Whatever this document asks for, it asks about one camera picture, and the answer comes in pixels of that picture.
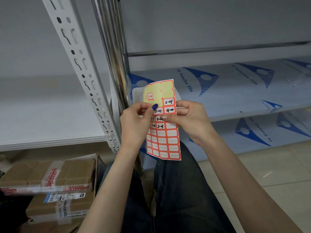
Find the hand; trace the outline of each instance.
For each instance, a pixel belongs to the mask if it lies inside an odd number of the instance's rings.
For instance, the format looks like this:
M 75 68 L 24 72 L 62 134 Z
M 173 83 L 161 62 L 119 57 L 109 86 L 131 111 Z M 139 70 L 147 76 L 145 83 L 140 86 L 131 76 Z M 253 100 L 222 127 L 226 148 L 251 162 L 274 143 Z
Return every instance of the hand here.
M 180 100 L 176 101 L 176 107 L 184 108 L 177 108 L 177 115 L 161 115 L 161 118 L 166 122 L 180 125 L 195 144 L 201 146 L 203 139 L 217 134 L 201 103 Z
M 139 150 L 150 128 L 151 117 L 158 104 L 139 102 L 125 109 L 120 117 L 122 146 Z

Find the thigh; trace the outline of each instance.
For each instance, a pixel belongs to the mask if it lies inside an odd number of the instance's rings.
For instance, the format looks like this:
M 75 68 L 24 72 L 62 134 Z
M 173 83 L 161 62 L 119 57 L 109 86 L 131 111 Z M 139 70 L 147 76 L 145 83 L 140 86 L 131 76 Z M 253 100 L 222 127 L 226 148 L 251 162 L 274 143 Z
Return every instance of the thigh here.
M 204 175 L 181 142 L 181 161 L 158 160 L 155 229 L 159 232 L 235 232 Z
M 111 166 L 112 163 L 107 165 L 100 186 L 104 182 Z M 142 182 L 138 173 L 133 170 L 130 189 L 126 200 L 121 233 L 149 233 L 150 229 L 151 216 L 144 197 Z

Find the fingernail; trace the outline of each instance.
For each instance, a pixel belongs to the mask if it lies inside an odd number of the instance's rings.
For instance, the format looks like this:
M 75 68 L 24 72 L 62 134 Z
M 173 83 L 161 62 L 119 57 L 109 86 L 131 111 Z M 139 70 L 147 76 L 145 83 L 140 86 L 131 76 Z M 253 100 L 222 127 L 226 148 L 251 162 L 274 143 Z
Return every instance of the fingernail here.
M 152 107 L 151 107 L 151 109 L 153 109 L 154 111 L 157 109 L 157 107 L 158 107 L 158 104 L 154 104 Z

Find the forearm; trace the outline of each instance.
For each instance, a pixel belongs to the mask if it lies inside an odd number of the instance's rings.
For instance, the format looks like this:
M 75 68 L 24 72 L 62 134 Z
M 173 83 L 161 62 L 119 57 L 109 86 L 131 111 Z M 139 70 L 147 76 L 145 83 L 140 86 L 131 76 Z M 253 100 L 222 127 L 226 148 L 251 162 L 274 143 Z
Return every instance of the forearm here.
M 246 233 L 301 232 L 215 131 L 201 145 Z
M 137 152 L 121 147 L 78 233 L 121 231 Z

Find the tiled floor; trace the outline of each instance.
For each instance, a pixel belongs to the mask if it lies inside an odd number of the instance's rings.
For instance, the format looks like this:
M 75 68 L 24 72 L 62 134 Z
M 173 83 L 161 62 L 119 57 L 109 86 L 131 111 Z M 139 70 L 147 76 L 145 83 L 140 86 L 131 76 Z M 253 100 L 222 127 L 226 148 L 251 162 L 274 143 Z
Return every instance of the tiled floor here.
M 106 142 L 30 149 L 18 155 L 11 152 L 7 156 L 13 161 L 46 160 L 50 157 L 64 160 L 96 152 L 106 164 L 114 159 Z M 240 154 L 238 157 L 301 230 L 311 232 L 311 141 Z M 199 165 L 236 231 L 244 232 L 209 161 L 199 162 Z M 149 202 L 153 172 L 145 172 L 142 182 L 146 200 Z
M 265 191 L 303 232 L 311 232 L 311 141 L 238 155 Z M 207 183 L 237 233 L 244 232 L 209 161 L 199 162 Z M 149 199 L 152 171 L 142 178 Z

